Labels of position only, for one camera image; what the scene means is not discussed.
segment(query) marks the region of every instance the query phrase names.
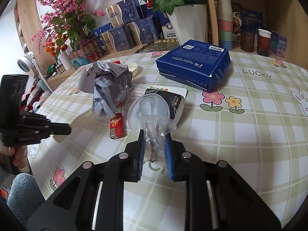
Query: barcode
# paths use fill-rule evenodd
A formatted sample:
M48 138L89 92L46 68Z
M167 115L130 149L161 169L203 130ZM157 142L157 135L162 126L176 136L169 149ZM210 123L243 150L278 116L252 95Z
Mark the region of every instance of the barcode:
M215 47L215 46L210 46L208 49L212 49L212 50L217 50L217 51L220 51L220 52L223 52L224 51L224 49L222 49L222 48L219 48L219 47Z
M186 45L186 46L184 46L183 48L184 48L184 49L192 49L192 48L194 48L194 46Z

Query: crumpled gray paper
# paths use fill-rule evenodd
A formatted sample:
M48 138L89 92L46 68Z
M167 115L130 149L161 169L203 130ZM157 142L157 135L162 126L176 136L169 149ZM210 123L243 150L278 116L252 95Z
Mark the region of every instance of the crumpled gray paper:
M84 70L78 88L93 93L92 111L101 116L115 117L124 90L130 86L132 73L127 65L96 61L89 70Z

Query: red lighter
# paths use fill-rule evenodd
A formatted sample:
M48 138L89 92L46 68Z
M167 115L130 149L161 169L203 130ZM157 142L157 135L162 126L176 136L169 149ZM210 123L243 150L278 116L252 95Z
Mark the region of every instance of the red lighter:
M122 104L119 103L118 113L110 119L110 139L119 139L124 137Z

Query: metal screw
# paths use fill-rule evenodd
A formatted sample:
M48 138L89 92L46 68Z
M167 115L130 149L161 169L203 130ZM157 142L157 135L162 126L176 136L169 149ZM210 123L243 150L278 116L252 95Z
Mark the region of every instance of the metal screw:
M186 158L186 159L189 159L189 158L192 156L192 154L189 153L189 152L184 152L184 153L182 153L182 156L183 156L184 158Z
M225 162L225 161L219 161L219 162L218 162L218 166L219 166L219 167L226 167L226 166L228 166L228 163Z
M86 162L84 162L84 163L82 164L82 167L83 167L84 169L91 168L91 167L92 167L92 162L86 161Z
M125 152L120 153L119 157L120 157L120 159L126 159L126 158L128 158L128 153L125 153Z

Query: power outlet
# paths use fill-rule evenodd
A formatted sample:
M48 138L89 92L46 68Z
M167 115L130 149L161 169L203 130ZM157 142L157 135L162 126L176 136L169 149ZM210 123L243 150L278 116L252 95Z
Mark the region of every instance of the power outlet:
M94 11L97 11L97 10L104 11L104 8L103 8L103 6L102 6L102 5L99 5L99 6L97 6L97 7L95 8L95 10L94 10Z

